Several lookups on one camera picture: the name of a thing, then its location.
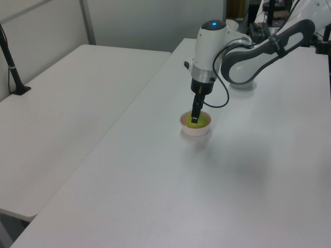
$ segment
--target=white table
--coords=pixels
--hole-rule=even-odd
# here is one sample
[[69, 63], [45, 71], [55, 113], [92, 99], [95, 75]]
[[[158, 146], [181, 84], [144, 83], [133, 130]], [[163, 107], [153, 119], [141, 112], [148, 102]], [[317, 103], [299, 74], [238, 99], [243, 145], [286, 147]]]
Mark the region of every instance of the white table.
[[0, 103], [0, 212], [31, 221], [170, 53], [83, 45]]
[[[299, 48], [188, 137], [185, 39], [12, 248], [329, 247], [327, 57]], [[223, 103], [219, 83], [206, 101]]]

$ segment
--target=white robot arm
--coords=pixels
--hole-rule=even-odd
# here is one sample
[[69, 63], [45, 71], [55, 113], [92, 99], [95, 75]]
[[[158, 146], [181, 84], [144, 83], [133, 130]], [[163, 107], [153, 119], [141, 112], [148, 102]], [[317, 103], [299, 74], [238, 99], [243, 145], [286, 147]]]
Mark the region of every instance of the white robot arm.
[[[204, 23], [198, 33], [191, 70], [191, 89], [195, 93], [192, 122], [197, 123], [204, 97], [213, 90], [216, 80], [213, 63], [215, 68], [221, 67], [228, 82], [246, 84], [330, 23], [331, 0], [301, 0], [282, 29], [254, 47], [249, 37], [221, 21]], [[228, 48], [227, 53], [214, 62], [224, 48]]]

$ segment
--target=bowl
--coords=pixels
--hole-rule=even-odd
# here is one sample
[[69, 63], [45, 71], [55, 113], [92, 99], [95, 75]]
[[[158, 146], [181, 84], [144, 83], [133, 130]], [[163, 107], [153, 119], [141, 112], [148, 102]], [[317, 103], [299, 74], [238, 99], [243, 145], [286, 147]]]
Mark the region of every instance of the bowl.
[[191, 116], [191, 111], [182, 114], [182, 116], [180, 117], [180, 123], [182, 124], [182, 130], [184, 133], [190, 136], [201, 136], [208, 132], [212, 118], [206, 112], [201, 111], [201, 113], [205, 114], [208, 119], [207, 125], [202, 128], [189, 128], [186, 125], [186, 120], [189, 116]]

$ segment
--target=black cable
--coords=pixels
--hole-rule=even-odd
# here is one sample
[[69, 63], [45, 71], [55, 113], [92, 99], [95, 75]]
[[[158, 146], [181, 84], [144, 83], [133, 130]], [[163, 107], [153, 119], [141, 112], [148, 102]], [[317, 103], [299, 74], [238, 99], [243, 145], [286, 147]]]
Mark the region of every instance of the black cable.
[[11, 94], [11, 91], [10, 91], [10, 70], [8, 68], [8, 90], [9, 90], [9, 94]]
[[6, 36], [6, 33], [5, 33], [4, 29], [3, 29], [2, 26], [1, 26], [1, 23], [0, 23], [0, 30], [1, 30], [2, 34], [4, 35], [5, 40], [6, 40], [6, 44], [7, 44], [7, 46], [8, 46], [7, 36]]
[[225, 47], [224, 47], [224, 48], [223, 48], [223, 49], [222, 49], [222, 50], [216, 55], [216, 57], [215, 57], [215, 59], [214, 59], [214, 61], [213, 61], [213, 71], [214, 71], [216, 77], [218, 78], [218, 80], [219, 80], [219, 81], [221, 82], [221, 84], [223, 85], [223, 87], [224, 87], [224, 89], [225, 89], [225, 91], [226, 91], [226, 93], [227, 93], [227, 101], [225, 102], [225, 104], [223, 104], [223, 105], [221, 105], [221, 106], [213, 106], [213, 105], [210, 105], [210, 104], [208, 104], [208, 103], [206, 103], [206, 102], [203, 102], [203, 103], [204, 103], [205, 105], [207, 105], [208, 107], [213, 107], [213, 108], [219, 109], [219, 108], [221, 108], [221, 107], [226, 106], [227, 103], [228, 103], [229, 100], [230, 100], [230, 95], [229, 95], [228, 88], [226, 87], [226, 85], [224, 84], [224, 82], [222, 81], [222, 79], [219, 77], [218, 73], [217, 73], [216, 70], [215, 70], [215, 62], [216, 62], [218, 56], [221, 55], [221, 53], [223, 53], [224, 50], [227, 49], [228, 47], [229, 47], [228, 45], [225, 46]]
[[[3, 34], [3, 36], [5, 37], [6, 44], [8, 46], [7, 36], [6, 36], [6, 33], [5, 33], [4, 29], [1, 26], [1, 23], [0, 23], [0, 31]], [[8, 90], [9, 90], [9, 93], [11, 94], [11, 90], [10, 90], [10, 69], [9, 68], [8, 68]]]
[[[225, 45], [225, 47], [216, 55], [216, 57], [214, 58], [214, 61], [213, 61], [213, 72], [215, 73], [216, 77], [218, 78], [218, 80], [221, 82], [221, 84], [223, 85], [226, 93], [227, 93], [227, 101], [225, 102], [225, 104], [221, 105], [221, 106], [213, 106], [213, 105], [210, 105], [206, 102], [203, 102], [205, 105], [207, 105], [208, 107], [212, 107], [212, 108], [216, 108], [216, 109], [219, 109], [221, 107], [224, 107], [227, 105], [227, 103], [229, 102], [230, 100], [230, 95], [229, 95], [229, 91], [228, 91], [228, 88], [226, 87], [225, 83], [223, 82], [223, 80], [220, 78], [220, 76], [218, 75], [218, 73], [216, 72], [215, 70], [215, 62], [217, 60], [217, 58], [219, 57], [219, 55], [221, 55], [230, 45], [231, 42], [235, 41], [235, 40], [240, 40], [240, 39], [234, 39], [234, 40], [231, 40], [228, 44]], [[240, 47], [250, 47], [250, 45], [245, 45], [245, 44], [242, 44], [240, 45]]]

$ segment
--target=yellow liquid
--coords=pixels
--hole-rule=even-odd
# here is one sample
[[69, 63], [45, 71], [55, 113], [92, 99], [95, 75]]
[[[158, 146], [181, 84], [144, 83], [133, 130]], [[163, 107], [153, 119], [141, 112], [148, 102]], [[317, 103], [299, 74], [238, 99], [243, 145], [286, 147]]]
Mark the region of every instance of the yellow liquid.
[[186, 119], [186, 126], [188, 128], [204, 128], [207, 125], [208, 125], [208, 118], [203, 112], [200, 113], [198, 123], [193, 123], [192, 122], [191, 115], [188, 115], [188, 117]]

